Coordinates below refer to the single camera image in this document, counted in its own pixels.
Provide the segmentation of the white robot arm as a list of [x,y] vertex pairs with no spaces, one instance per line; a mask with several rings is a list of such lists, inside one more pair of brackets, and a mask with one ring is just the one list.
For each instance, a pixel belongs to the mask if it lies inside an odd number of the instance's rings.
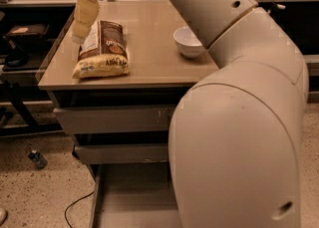
[[255,0],[169,1],[218,66],[170,121],[182,227],[300,228],[301,52]]

